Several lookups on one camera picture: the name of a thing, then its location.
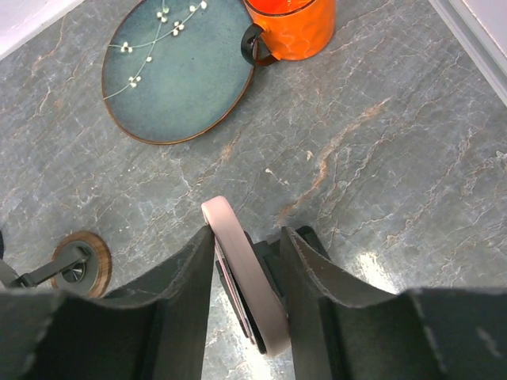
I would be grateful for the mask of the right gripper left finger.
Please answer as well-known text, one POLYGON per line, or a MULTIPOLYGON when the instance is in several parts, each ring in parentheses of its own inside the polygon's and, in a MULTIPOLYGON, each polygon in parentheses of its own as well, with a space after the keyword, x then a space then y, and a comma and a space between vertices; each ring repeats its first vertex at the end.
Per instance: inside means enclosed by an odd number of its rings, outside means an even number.
POLYGON ((200 378, 214 244, 203 227, 178 253, 102 298, 23 287, 2 264, 2 378, 200 378))

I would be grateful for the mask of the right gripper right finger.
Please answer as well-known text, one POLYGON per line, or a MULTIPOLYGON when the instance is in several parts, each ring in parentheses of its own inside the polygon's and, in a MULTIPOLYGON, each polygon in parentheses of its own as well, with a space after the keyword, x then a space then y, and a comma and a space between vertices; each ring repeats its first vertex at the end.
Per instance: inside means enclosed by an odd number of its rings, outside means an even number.
POLYGON ((503 379, 503 288, 391 294, 300 246, 285 258, 298 379, 503 379))

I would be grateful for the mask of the pink cased phone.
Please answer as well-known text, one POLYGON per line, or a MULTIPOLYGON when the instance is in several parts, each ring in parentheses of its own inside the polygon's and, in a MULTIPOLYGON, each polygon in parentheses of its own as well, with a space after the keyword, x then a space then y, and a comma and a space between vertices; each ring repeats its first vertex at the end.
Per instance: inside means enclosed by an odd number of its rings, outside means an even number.
POLYGON ((215 251, 222 253, 237 288, 257 325, 266 355, 276 356, 290 346, 288 319, 231 205, 223 196, 201 205, 206 223, 215 235, 215 251))

